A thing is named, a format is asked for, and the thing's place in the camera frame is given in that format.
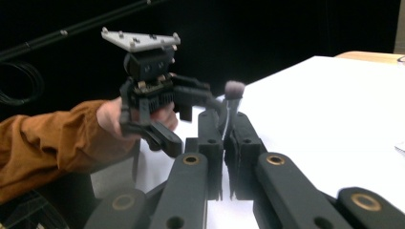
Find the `black background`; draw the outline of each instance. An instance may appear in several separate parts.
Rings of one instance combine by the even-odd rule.
[[[0,52],[133,4],[130,0],[0,1]],[[181,44],[170,72],[207,82],[215,95],[229,79],[248,84],[314,55],[392,52],[400,0],[167,0],[7,61],[34,65],[45,92],[20,107],[0,104],[1,119],[69,110],[118,96],[126,54],[103,40],[102,27],[172,35]],[[0,89],[30,93],[21,75],[0,75]]]

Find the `white tabletop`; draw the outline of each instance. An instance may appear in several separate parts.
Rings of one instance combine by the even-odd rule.
[[[197,136],[198,113],[176,134]],[[342,188],[378,193],[405,212],[405,70],[395,65],[314,56],[247,85],[245,113],[270,152],[284,154],[320,191]],[[173,159],[141,143],[137,188],[167,180]],[[207,228],[258,228],[251,201],[230,200],[223,172],[223,201],[208,201]]]

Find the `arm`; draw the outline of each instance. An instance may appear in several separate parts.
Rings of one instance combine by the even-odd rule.
[[[170,109],[151,118],[173,130],[177,119]],[[69,112],[17,115],[0,123],[0,203],[125,156],[139,135],[120,134],[119,111],[120,99],[88,101]]]

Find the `small brush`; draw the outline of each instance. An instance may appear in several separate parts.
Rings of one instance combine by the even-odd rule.
[[[225,85],[226,119],[224,121],[223,140],[227,139],[233,130],[234,120],[238,113],[239,104],[245,92],[245,84],[238,81],[228,81]]]

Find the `black linkage bar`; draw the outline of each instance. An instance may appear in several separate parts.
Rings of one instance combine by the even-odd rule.
[[[176,157],[149,228],[204,229],[207,174],[204,155],[187,153]]]
[[[352,228],[287,156],[261,154],[256,176],[282,228]]]

